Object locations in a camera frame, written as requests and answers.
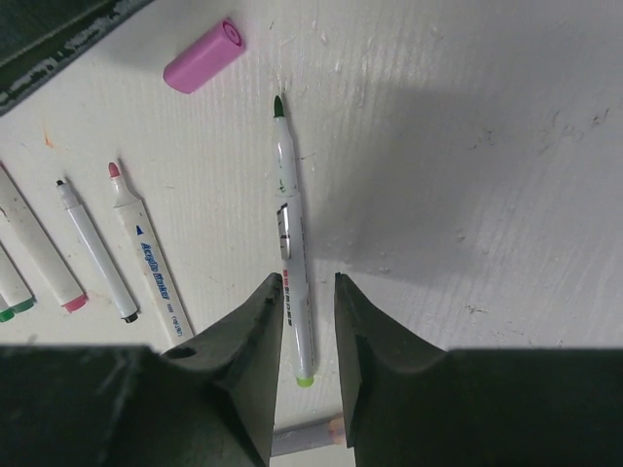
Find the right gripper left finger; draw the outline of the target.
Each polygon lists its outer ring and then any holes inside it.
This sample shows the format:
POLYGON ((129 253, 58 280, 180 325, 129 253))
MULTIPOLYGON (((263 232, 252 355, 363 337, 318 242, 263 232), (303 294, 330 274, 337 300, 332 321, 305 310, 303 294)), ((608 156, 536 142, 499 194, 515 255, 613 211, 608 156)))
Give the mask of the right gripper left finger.
POLYGON ((173 349, 1 349, 5 466, 266 466, 283 327, 277 273, 173 349))

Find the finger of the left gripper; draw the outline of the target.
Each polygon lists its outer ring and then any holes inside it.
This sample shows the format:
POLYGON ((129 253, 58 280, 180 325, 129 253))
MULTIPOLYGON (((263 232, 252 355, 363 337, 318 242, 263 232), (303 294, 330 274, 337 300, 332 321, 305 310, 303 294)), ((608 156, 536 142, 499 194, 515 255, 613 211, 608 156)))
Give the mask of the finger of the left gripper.
POLYGON ((9 113, 150 3, 2 0, 1 113, 9 113))

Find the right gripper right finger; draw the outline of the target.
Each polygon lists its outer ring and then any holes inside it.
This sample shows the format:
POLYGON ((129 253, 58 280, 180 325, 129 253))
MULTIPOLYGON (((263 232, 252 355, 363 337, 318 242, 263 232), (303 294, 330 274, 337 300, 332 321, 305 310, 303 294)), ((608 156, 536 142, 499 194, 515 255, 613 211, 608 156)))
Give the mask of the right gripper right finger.
POLYGON ((618 466, 622 352, 443 350, 335 277, 346 442, 359 466, 618 466))

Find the grey barrel marker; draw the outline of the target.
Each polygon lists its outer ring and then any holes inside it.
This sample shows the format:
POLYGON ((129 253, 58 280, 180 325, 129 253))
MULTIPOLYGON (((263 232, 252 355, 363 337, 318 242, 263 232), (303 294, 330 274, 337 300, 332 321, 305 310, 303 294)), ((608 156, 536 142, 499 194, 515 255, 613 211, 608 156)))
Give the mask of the grey barrel marker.
POLYGON ((346 443, 344 416, 339 413, 328 418, 286 427, 273 433, 271 457, 339 446, 346 443))

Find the magenta cap marker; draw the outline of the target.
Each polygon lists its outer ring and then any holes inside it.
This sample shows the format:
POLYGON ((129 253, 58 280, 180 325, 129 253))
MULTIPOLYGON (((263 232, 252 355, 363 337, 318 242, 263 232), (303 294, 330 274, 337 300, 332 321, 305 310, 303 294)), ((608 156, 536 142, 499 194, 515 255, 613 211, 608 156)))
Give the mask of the magenta cap marker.
POLYGON ((191 339, 195 333, 166 264, 147 209, 142 199, 129 188, 124 174, 115 162, 108 163, 108 173, 115 197, 113 209, 136 255, 165 334, 171 345, 177 346, 191 339))

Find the pink cap marker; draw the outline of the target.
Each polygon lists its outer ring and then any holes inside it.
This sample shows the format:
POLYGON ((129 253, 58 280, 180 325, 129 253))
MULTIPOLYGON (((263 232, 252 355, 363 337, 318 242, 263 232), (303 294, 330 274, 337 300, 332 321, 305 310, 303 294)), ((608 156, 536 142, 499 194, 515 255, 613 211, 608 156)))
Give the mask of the pink cap marker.
POLYGON ((4 165, 1 165, 1 214, 59 305, 69 313, 86 305, 89 300, 87 294, 61 258, 4 165))

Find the magenta pen cap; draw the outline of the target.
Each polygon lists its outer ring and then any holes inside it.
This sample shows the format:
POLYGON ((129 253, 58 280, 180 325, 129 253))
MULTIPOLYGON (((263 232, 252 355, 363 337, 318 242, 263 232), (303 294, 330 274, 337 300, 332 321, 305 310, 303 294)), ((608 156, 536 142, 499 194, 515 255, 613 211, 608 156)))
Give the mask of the magenta pen cap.
POLYGON ((163 79, 174 90, 191 94, 237 60, 246 50, 230 18, 223 18, 164 69, 163 79))

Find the brown cap marker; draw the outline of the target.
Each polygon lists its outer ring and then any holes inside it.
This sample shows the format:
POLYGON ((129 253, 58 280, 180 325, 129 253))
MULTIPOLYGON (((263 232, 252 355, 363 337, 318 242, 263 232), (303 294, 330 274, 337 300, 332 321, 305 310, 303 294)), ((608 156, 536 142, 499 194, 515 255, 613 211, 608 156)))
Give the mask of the brown cap marker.
POLYGON ((13 309, 5 302, 3 297, 0 297, 0 322, 5 323, 15 317, 13 309))

